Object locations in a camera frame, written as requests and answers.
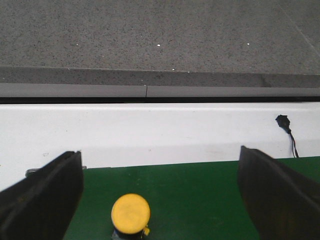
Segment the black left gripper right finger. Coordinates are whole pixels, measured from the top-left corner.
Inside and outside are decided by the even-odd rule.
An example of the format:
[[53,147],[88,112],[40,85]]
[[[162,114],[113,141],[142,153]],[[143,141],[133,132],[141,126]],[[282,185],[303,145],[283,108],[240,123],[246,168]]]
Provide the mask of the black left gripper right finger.
[[237,184],[261,240],[318,240],[320,184],[264,152],[242,146]]

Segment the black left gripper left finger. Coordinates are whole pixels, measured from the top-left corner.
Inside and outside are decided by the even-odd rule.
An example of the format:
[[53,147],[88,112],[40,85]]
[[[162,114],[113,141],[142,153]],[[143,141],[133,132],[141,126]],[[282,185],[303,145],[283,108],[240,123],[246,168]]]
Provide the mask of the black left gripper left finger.
[[0,193],[2,240],[62,240],[84,190],[81,152],[67,151]]

